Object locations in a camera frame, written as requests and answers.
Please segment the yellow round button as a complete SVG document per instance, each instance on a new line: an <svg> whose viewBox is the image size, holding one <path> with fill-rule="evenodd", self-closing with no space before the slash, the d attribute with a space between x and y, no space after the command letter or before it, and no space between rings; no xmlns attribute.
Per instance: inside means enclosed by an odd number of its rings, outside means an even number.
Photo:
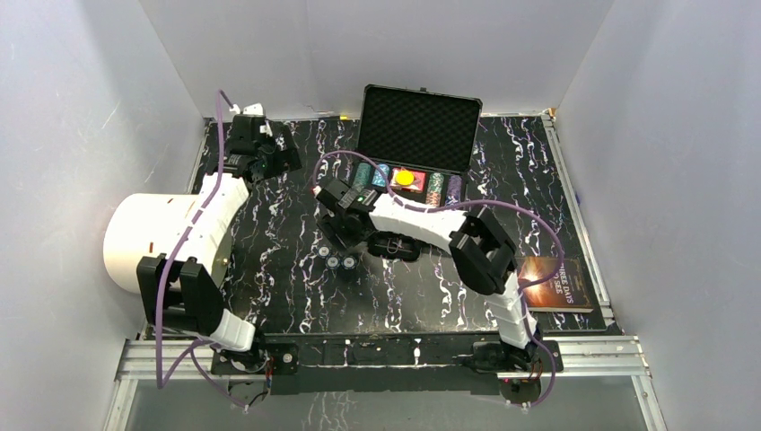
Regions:
<svg viewBox="0 0 761 431"><path fill-rule="evenodd" d="M415 182L415 175L411 171L399 170L395 174L395 182L400 187L407 187Z"/></svg>

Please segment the red playing card deck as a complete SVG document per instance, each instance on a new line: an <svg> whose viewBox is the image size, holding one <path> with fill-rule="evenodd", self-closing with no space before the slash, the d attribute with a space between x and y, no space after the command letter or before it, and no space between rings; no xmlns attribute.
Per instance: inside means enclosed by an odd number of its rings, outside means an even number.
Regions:
<svg viewBox="0 0 761 431"><path fill-rule="evenodd" d="M399 170L411 171L415 175L415 182L412 185L410 185L410 186L400 187L395 182L395 174ZM390 186L394 190L402 190L402 191L410 191L410 192L415 192L415 193L421 193L424 190L425 180L426 180L426 173L425 172L414 171L414 170L409 170L409 169L404 169L404 168L394 168L392 170L392 173L391 173Z"/></svg>

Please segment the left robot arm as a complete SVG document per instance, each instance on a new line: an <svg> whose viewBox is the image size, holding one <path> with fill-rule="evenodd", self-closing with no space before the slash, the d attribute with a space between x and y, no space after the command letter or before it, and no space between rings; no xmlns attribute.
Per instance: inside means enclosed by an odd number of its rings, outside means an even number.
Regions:
<svg viewBox="0 0 761 431"><path fill-rule="evenodd" d="M301 169L287 126L262 115L236 115L220 139L217 165L206 169L189 212L160 229L165 240L136 265L147 320L157 333L169 329L196 336L233 352L247 374L267 365L267 348L255 341L253 324L234 315L221 292L224 276L214 265L231 254L233 219L262 181Z"/></svg>

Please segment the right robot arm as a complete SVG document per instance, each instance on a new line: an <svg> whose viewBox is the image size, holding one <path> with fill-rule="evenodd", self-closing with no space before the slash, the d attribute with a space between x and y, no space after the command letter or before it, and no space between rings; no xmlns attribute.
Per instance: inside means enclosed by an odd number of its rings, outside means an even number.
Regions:
<svg viewBox="0 0 761 431"><path fill-rule="evenodd" d="M416 261L434 248L450 256L460 283L485 298L498 343L474 347L472 365L483 371L527 372L541 358L538 324L522 300L516 246L491 209L420 207L376 189L330 180L312 189L327 210L319 228L341 251Z"/></svg>

